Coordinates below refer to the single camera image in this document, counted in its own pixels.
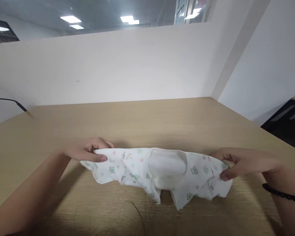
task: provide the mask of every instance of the fingernail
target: fingernail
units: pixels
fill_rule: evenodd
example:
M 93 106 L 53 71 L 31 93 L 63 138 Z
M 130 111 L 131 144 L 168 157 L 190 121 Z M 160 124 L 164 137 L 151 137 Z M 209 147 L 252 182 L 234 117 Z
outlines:
M 102 156 L 101 157 L 101 162 L 107 161 L 107 157 L 106 156 Z
M 221 179 L 222 179 L 223 181 L 228 181 L 228 180 L 229 180 L 229 178 L 228 178 L 227 176 L 225 176 L 225 175 L 221 175 Z

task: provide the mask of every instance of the baby clothing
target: baby clothing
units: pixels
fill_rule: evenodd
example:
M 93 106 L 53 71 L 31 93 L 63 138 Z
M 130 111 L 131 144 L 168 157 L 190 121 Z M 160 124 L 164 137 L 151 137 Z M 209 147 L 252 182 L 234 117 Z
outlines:
M 170 190 L 176 209 L 182 209 L 194 196 L 212 200 L 226 197 L 232 180 L 222 181 L 220 173 L 229 166 L 210 156 L 160 148 L 110 148 L 95 150 L 107 156 L 106 162 L 81 161 L 100 184 L 114 180 L 121 185 L 143 188 L 161 203 L 161 189 Z

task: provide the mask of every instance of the wooden table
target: wooden table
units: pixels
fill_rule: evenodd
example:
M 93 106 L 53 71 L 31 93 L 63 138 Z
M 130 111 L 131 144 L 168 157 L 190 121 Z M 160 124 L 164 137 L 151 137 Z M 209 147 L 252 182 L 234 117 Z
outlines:
M 0 124 L 0 205 L 55 149 L 88 137 L 117 148 L 209 154 L 220 147 L 272 151 L 295 167 L 295 149 L 211 98 L 41 106 Z M 193 198 L 176 211 L 142 189 L 100 185 L 71 161 L 35 235 L 274 235 L 278 215 L 259 176 L 235 179 L 226 198 Z

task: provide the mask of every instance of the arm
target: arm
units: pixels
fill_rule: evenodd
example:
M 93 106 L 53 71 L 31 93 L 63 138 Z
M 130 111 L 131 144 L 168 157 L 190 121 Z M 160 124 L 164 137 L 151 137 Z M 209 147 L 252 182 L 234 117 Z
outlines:
M 92 153 L 101 148 L 113 148 L 113 144 L 101 138 L 87 139 L 49 156 L 0 206 L 0 235 L 24 230 L 42 213 L 71 158 L 106 161 L 106 156 Z
M 268 185 L 278 191 L 295 195 L 295 170 L 285 166 L 273 154 L 242 148 L 222 148 L 211 156 L 235 165 L 221 173 L 227 181 L 251 172 L 261 172 Z M 287 235 L 295 235 L 295 202 L 272 194 Z

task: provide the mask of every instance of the beaded bracelet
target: beaded bracelet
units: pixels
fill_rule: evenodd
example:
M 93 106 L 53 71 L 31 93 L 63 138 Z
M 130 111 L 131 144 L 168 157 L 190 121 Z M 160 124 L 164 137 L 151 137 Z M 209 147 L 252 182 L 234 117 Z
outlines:
M 268 192 L 272 193 L 272 194 L 275 194 L 275 195 L 278 195 L 280 197 L 286 198 L 287 200 L 293 200 L 295 202 L 295 196 L 294 195 L 290 195 L 290 194 L 283 193 L 283 192 L 280 192 L 278 190 L 275 190 L 275 189 L 269 187 L 268 184 L 263 184 L 262 187 L 265 190 L 267 190 Z

